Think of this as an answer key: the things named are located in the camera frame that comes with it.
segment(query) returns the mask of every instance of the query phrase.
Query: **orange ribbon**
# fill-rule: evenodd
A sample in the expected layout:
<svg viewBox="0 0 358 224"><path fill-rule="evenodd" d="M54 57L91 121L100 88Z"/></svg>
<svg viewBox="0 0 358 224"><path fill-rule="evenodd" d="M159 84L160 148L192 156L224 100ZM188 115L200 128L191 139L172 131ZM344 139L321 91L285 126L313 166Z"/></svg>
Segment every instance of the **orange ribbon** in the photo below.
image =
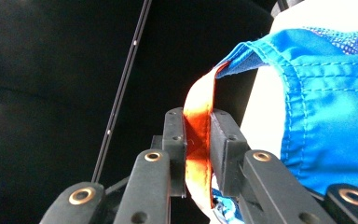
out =
<svg viewBox="0 0 358 224"><path fill-rule="evenodd" d="M213 207L212 165L210 160L211 113L214 78L228 63L214 68L193 84L184 106L186 126L186 184L196 203Z"/></svg>

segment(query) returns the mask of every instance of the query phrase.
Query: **blue garment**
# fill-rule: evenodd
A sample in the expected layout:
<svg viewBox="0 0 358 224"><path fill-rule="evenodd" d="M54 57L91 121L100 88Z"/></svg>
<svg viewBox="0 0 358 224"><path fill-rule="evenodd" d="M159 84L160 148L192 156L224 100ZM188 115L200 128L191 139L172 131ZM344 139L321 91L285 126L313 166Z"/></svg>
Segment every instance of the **blue garment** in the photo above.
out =
<svg viewBox="0 0 358 224"><path fill-rule="evenodd" d="M240 43L226 61L217 77L263 65L279 72L281 160L304 186L321 194L335 183L358 186L358 33L284 30Z"/></svg>

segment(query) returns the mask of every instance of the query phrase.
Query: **black cable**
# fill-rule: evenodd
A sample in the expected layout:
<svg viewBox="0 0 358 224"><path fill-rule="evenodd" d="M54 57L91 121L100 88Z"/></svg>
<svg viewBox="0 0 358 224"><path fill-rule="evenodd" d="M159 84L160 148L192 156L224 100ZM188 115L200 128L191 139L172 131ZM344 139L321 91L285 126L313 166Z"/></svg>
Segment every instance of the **black cable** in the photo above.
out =
<svg viewBox="0 0 358 224"><path fill-rule="evenodd" d="M106 154L109 148L110 140L112 138L113 130L115 129L118 111L120 110L120 106L123 100L124 92L126 90L127 82L130 77L132 64L135 59L136 50L138 49L139 42L141 41L142 31L144 30L145 27L145 22L147 19L147 15L151 3L152 0L144 0L144 5L142 6L141 14L139 16L139 20L135 29L135 34L133 35L132 43L130 46L130 51L127 56L127 61L124 66L123 73L121 75L120 83L118 84L116 98L112 107L112 112L110 113L109 121L106 127L106 132L103 137L103 144L101 145L100 154L98 155L98 160L95 165L94 174L92 175L92 179L91 179L92 183L98 183L101 176L101 172L103 170L103 163L106 158Z"/></svg>
<svg viewBox="0 0 358 224"><path fill-rule="evenodd" d="M278 0L278 6L281 12L289 8L289 5L287 5L287 0Z"/></svg>

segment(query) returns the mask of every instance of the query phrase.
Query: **black background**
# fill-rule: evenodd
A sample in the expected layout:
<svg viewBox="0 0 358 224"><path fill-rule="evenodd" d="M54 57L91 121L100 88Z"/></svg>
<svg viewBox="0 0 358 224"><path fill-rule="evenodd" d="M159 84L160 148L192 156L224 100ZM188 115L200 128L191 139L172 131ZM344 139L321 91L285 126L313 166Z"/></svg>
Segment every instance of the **black background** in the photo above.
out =
<svg viewBox="0 0 358 224"><path fill-rule="evenodd" d="M37 223L63 190L91 180L142 3L0 0L0 223ZM194 81L268 33L272 5L153 1L104 186L130 174ZM254 77L219 80L215 107L241 122ZM207 222L191 199L172 200L172 223Z"/></svg>

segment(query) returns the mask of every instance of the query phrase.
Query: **white surface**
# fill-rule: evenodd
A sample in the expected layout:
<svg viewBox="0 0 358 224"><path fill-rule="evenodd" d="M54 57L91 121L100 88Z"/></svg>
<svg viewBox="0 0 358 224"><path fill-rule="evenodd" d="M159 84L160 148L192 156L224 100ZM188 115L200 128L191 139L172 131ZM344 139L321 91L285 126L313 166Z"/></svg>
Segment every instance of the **white surface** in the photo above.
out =
<svg viewBox="0 0 358 224"><path fill-rule="evenodd" d="M358 0L305 0L279 14L271 32L304 26L358 31ZM249 146L280 158L284 116L283 88L277 72L271 67L259 69L241 125Z"/></svg>

